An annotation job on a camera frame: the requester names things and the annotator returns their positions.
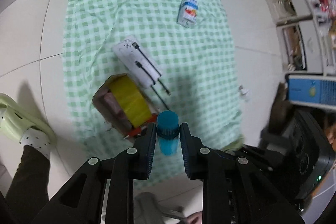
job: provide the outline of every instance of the black cable cord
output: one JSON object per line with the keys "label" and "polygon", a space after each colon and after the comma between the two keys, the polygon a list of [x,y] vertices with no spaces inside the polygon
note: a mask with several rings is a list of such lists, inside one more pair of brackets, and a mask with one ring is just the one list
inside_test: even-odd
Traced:
{"label": "black cable cord", "polygon": [[[152,64],[152,62],[147,58],[147,56],[145,56],[145,54],[140,50],[139,45],[138,45],[136,42],[134,42],[134,43],[132,44],[132,46],[142,54],[142,56],[148,61],[148,63],[151,64],[151,66],[154,68],[154,70],[156,70],[157,74],[159,74],[160,77],[161,77],[162,74],[157,70],[157,68]],[[158,81],[158,82],[160,83],[160,85],[164,88],[164,90],[166,91],[166,93],[167,93],[168,95],[170,95],[170,91],[169,91],[169,89],[164,85],[164,83],[162,83],[162,81],[161,81],[160,79],[158,79],[157,81]]]}
{"label": "black cable cord", "polygon": [[136,42],[134,42],[134,43],[132,44],[132,46],[133,46],[136,50],[138,50],[138,51],[142,54],[142,56],[143,56],[144,58],[146,58],[146,60],[148,61],[148,63],[150,63],[150,64],[152,65],[152,67],[154,68],[154,70],[156,70],[156,72],[157,72],[160,76],[162,76],[162,74],[156,69],[156,67],[155,67],[155,66],[152,64],[152,62],[147,58],[147,56],[144,55],[144,53],[142,52],[142,50],[140,50],[139,45],[138,45]]}
{"label": "black cable cord", "polygon": [[[142,69],[153,81],[153,85],[155,85],[155,81],[153,79],[153,77],[148,73],[148,71],[145,70],[145,68],[142,66],[142,64],[139,61],[135,62],[137,67]],[[164,102],[164,100],[161,98],[161,96],[159,95],[159,93],[157,93],[157,91],[154,89],[153,85],[151,85],[152,90],[155,92],[155,94],[157,95],[157,97],[159,97],[160,101],[162,102],[162,104],[165,106],[165,108],[167,108],[167,110],[170,110],[169,107],[167,106],[167,104]]]}
{"label": "black cable cord", "polygon": [[155,83],[155,80],[153,79],[153,77],[149,74],[149,72],[148,71],[146,71],[145,70],[145,68],[142,66],[142,64],[140,63],[140,62],[138,62],[138,61],[136,61],[135,62],[136,63],[136,65],[138,66],[138,68],[140,68],[140,69],[142,69],[151,79],[152,79],[152,81],[153,81],[153,85],[155,85],[156,83]]}
{"label": "black cable cord", "polygon": [[161,81],[160,79],[158,79],[157,81],[158,81],[158,82],[161,84],[161,86],[165,89],[166,93],[167,93],[168,95],[170,95],[170,91],[169,91],[169,89],[167,89],[167,87],[162,83],[162,81]]}
{"label": "black cable cord", "polygon": [[152,90],[155,92],[155,94],[157,95],[157,97],[159,97],[160,101],[162,102],[162,104],[165,106],[165,108],[167,110],[170,110],[169,107],[167,106],[167,104],[164,102],[164,100],[161,98],[161,96],[157,93],[157,91],[154,89],[154,87],[151,85]]}

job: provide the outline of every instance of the screw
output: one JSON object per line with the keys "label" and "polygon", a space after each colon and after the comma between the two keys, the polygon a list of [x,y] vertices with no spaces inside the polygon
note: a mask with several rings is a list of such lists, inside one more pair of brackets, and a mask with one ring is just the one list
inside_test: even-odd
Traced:
{"label": "screw", "polygon": [[137,149],[134,147],[127,149],[127,153],[130,155],[135,154],[136,152],[137,152]]}
{"label": "screw", "polygon": [[247,158],[244,158],[244,157],[241,157],[241,158],[239,158],[238,159],[238,162],[240,163],[240,164],[247,164],[249,161],[247,160]]}
{"label": "screw", "polygon": [[88,163],[89,163],[90,165],[95,165],[97,162],[98,162],[98,159],[97,159],[97,158],[91,158],[91,159],[89,159],[89,161],[88,161]]}
{"label": "screw", "polygon": [[206,147],[202,147],[200,150],[199,150],[199,152],[201,153],[201,154],[209,154],[210,153],[210,150],[208,149],[208,148],[206,148]]}

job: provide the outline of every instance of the yogurt bottle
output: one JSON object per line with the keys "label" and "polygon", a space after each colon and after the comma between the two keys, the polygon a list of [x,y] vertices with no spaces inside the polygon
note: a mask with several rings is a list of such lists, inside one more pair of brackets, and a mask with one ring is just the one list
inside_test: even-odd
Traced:
{"label": "yogurt bottle", "polygon": [[182,0],[177,23],[187,28],[195,25],[197,10],[197,0]]}

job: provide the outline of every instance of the packing tape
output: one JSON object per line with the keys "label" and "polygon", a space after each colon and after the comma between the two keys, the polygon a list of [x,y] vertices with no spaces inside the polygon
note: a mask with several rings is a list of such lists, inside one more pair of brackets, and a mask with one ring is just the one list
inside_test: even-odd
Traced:
{"label": "packing tape", "polygon": [[113,81],[109,85],[109,89],[135,128],[151,118],[152,114],[146,100],[127,75]]}

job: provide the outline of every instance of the green slipper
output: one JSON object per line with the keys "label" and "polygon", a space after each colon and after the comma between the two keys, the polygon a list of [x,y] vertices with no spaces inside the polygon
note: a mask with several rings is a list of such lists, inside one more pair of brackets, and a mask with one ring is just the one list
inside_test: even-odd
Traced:
{"label": "green slipper", "polygon": [[51,144],[56,143],[56,135],[50,126],[26,112],[8,95],[0,93],[0,133],[19,142],[28,128],[44,132]]}

